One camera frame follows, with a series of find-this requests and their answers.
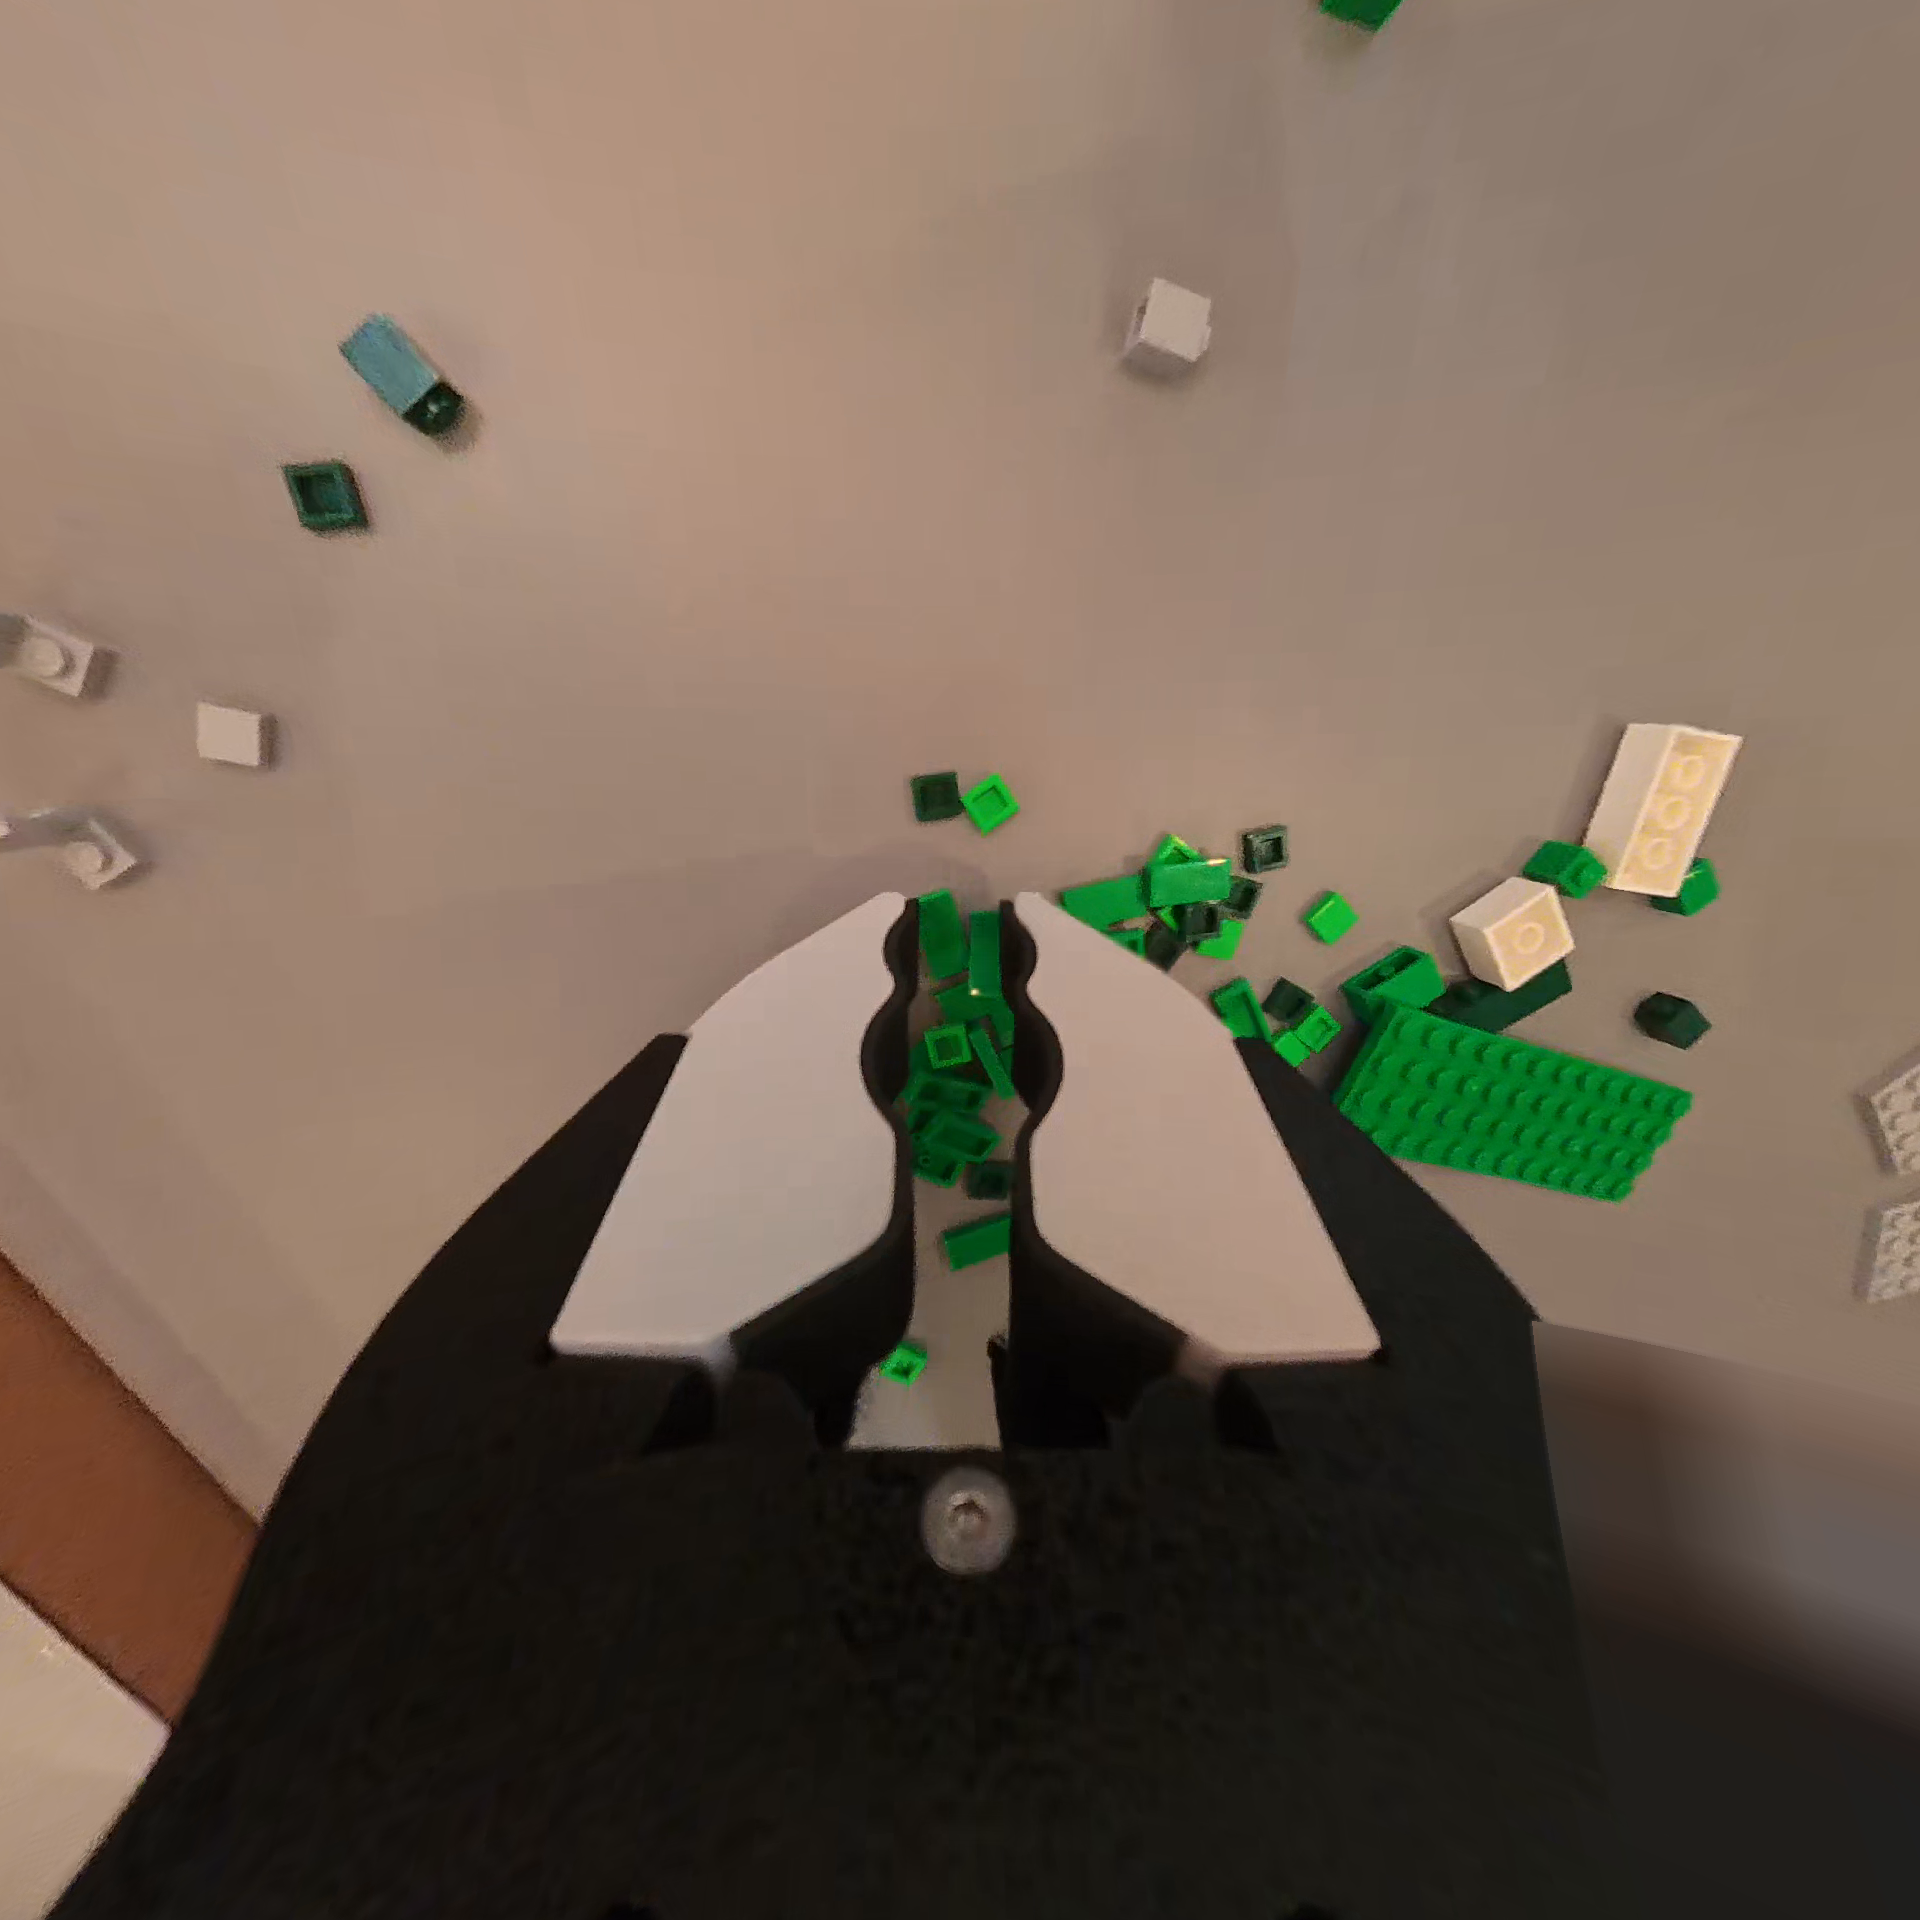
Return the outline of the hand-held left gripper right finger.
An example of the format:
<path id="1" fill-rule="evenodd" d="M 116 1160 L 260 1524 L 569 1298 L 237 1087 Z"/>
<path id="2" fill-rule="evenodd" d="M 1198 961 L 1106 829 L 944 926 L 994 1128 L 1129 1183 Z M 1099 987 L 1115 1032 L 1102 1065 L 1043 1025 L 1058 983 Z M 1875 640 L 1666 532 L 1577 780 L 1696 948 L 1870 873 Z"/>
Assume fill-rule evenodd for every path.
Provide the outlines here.
<path id="1" fill-rule="evenodd" d="M 1041 892 L 1003 908 L 1024 1120 L 1009 1449 L 1096 1449 L 1154 1389 L 1367 1367 L 1385 1340 L 1216 1014 Z"/>

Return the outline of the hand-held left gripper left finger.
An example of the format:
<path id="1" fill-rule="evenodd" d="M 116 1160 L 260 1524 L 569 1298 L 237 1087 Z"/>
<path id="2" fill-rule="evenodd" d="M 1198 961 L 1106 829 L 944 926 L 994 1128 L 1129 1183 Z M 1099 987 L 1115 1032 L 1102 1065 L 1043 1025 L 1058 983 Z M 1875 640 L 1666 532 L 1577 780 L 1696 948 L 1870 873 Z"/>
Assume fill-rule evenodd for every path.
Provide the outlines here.
<path id="1" fill-rule="evenodd" d="M 919 917 L 878 892 L 749 973 L 680 1037 L 548 1333 L 561 1363 L 780 1382 L 844 1449 L 917 1302 L 898 1114 Z"/>

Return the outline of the pile of small green tiles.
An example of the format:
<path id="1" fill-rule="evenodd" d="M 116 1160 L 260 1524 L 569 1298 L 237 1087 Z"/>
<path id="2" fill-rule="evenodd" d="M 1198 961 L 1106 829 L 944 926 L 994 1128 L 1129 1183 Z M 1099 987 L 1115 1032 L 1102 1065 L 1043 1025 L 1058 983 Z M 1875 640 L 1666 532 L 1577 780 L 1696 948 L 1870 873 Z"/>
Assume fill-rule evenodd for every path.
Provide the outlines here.
<path id="1" fill-rule="evenodd" d="M 1173 973 L 1188 955 L 1233 956 L 1258 882 L 1230 857 L 1212 857 L 1169 834 L 1130 870 L 1064 889 L 1055 905 L 1148 963 Z M 1003 908 L 967 910 L 950 891 L 919 901 L 919 938 L 928 1023 L 909 1054 L 901 1110 L 914 1174 L 936 1205 L 928 1251 L 949 1276 L 979 1271 L 1005 1284 L 1016 1196 L 1016 1144 L 1027 1106 L 1016 1082 L 1016 1014 L 1010 1005 Z M 1302 1053 L 1277 1048 L 1268 1014 L 1247 980 L 1226 978 L 1198 1001 L 1260 1062 L 1285 1066 Z"/>

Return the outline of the bright green hollow brick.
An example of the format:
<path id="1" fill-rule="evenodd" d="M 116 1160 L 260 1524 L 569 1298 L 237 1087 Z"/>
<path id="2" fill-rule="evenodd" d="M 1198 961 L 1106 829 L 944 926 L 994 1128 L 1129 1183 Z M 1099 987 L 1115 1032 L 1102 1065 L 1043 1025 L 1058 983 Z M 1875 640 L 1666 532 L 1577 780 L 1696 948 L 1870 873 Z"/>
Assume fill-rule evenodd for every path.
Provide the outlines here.
<path id="1" fill-rule="evenodd" d="M 1426 1011 L 1447 993 L 1436 956 L 1418 946 L 1397 946 L 1341 983 L 1348 1011 L 1369 1029 L 1398 1011 Z"/>

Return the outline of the large green studded plate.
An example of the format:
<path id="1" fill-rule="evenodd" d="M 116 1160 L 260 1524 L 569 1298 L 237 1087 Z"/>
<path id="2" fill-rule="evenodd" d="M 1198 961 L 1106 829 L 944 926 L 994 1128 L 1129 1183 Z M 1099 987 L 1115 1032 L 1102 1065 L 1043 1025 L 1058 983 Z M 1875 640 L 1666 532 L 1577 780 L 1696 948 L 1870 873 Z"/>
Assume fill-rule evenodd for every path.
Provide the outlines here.
<path id="1" fill-rule="evenodd" d="M 1374 1023 L 1333 1100 L 1394 1160 L 1608 1205 L 1694 1108 L 1686 1089 L 1412 1008 Z"/>

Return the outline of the dark green flat plate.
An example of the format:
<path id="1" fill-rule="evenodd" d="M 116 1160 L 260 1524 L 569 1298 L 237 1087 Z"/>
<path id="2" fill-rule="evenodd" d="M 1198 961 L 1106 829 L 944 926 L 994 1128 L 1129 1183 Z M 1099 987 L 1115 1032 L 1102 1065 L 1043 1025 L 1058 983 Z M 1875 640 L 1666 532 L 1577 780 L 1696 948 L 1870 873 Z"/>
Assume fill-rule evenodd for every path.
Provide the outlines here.
<path id="1" fill-rule="evenodd" d="M 1570 993 L 1570 965 L 1567 958 L 1560 958 L 1542 973 L 1535 973 L 1517 989 L 1500 989 L 1477 975 L 1465 975 L 1429 1003 L 1425 1012 L 1480 1034 L 1498 1037 L 1517 1029 L 1542 1008 L 1567 998 Z"/>

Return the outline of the long white brick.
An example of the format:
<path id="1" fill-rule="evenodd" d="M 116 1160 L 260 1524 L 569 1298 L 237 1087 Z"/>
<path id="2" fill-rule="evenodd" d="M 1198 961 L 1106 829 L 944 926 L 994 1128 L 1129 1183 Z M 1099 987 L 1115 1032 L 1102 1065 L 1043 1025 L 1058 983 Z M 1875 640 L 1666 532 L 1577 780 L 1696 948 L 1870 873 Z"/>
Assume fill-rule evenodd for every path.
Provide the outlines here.
<path id="1" fill-rule="evenodd" d="M 1739 733 L 1625 729 L 1582 837 L 1608 889 L 1654 901 L 1681 894 L 1742 747 Z"/>

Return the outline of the small white cube brick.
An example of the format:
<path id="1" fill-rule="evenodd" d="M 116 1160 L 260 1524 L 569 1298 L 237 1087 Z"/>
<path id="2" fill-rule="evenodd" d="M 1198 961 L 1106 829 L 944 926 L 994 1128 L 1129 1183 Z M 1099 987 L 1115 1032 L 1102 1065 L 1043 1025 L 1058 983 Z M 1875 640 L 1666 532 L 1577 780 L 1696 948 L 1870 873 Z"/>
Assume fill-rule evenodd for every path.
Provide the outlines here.
<path id="1" fill-rule="evenodd" d="M 1170 278 L 1148 282 L 1129 320 L 1118 362 L 1136 375 L 1180 378 L 1212 344 L 1212 301 Z"/>

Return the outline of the grey one-stud plate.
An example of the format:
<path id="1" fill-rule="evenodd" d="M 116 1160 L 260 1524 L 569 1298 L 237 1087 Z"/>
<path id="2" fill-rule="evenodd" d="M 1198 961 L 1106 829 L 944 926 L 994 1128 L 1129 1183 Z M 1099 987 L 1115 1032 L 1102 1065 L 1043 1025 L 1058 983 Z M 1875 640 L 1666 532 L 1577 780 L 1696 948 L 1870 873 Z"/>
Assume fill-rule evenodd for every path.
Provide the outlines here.
<path id="1" fill-rule="evenodd" d="M 2 677 L 65 700 L 96 700 L 114 679 L 109 646 L 22 613 L 2 613 Z"/>

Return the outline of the teal and dark green brick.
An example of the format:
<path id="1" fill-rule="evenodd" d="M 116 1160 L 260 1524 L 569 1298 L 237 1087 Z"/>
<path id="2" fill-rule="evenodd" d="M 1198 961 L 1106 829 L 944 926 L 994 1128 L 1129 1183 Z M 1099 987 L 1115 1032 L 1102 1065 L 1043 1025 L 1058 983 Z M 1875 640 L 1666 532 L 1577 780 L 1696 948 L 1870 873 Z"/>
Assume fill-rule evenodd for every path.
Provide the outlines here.
<path id="1" fill-rule="evenodd" d="M 466 396 L 449 383 L 391 315 L 369 315 L 340 343 L 340 356 L 383 406 L 427 439 L 454 433 Z"/>

